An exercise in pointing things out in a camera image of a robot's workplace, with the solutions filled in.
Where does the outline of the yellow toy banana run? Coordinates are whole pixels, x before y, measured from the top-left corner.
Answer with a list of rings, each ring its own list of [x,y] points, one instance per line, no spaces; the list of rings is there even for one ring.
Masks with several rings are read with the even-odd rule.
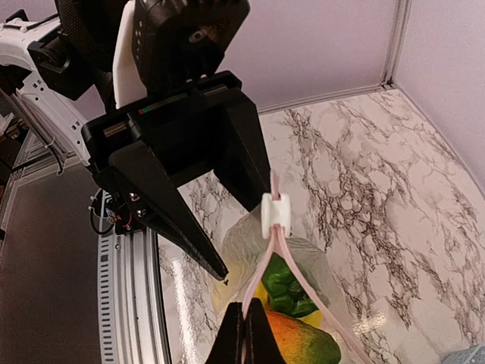
[[[265,310],[283,313],[315,328],[321,326],[323,315],[316,306],[311,307],[311,301],[306,296],[303,296],[302,300],[297,300],[288,293],[279,297],[273,297],[260,281],[254,293],[254,298],[260,299]]]

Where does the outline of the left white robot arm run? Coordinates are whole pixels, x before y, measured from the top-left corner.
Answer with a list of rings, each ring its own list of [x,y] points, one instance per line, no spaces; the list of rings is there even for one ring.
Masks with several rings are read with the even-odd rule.
[[[247,210],[270,189],[258,112],[219,71],[247,1],[58,1],[1,25],[1,89],[47,146],[114,200],[116,232],[150,228],[215,279],[228,270],[179,193],[214,173]]]

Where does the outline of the orange green toy mango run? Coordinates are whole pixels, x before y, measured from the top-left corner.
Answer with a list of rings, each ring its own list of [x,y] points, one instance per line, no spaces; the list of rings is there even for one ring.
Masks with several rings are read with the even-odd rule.
[[[340,347],[327,332],[283,313],[267,311],[266,316],[286,363],[340,363]]]

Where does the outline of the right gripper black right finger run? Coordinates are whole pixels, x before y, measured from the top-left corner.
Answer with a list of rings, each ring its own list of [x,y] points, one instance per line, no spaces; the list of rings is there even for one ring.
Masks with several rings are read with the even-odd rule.
[[[252,299],[245,323],[245,363],[285,364],[260,299]]]

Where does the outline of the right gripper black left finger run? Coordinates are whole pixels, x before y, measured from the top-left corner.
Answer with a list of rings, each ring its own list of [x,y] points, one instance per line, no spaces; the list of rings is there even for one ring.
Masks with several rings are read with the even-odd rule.
[[[245,322],[241,303],[230,303],[206,364],[241,364]]]

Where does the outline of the clear zip top bag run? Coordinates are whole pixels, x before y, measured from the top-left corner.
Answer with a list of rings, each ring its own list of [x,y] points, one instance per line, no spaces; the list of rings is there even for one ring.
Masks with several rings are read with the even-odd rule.
[[[323,253],[291,234],[290,197],[276,174],[259,206],[226,233],[229,274],[212,294],[221,325],[208,363],[368,363],[328,306]]]

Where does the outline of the grey plastic basket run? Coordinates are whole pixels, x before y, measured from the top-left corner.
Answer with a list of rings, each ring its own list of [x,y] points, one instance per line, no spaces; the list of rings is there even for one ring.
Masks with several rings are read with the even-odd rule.
[[[441,362],[442,364],[484,364],[485,345],[478,344],[466,350],[458,350],[450,353]]]

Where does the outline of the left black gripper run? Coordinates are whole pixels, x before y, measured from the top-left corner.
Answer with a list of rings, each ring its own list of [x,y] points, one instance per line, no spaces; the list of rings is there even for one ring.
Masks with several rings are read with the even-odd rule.
[[[257,108],[233,73],[219,71],[250,5],[134,1],[132,53],[147,96],[116,109],[113,59],[127,2],[59,1],[59,25],[27,51],[55,92],[101,94],[105,115],[81,130],[95,181],[222,281],[228,269],[179,188],[212,172],[249,212],[270,191]]]

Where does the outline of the dark green toy avocado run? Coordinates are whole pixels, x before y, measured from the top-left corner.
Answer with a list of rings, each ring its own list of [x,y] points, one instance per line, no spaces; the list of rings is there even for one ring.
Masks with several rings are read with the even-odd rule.
[[[291,297],[297,300],[302,300],[303,296],[310,299],[295,275],[291,272],[286,261],[276,253],[272,254],[261,282],[265,286],[267,292],[273,297],[279,297],[288,293]],[[310,301],[311,307],[316,306],[311,299]]]

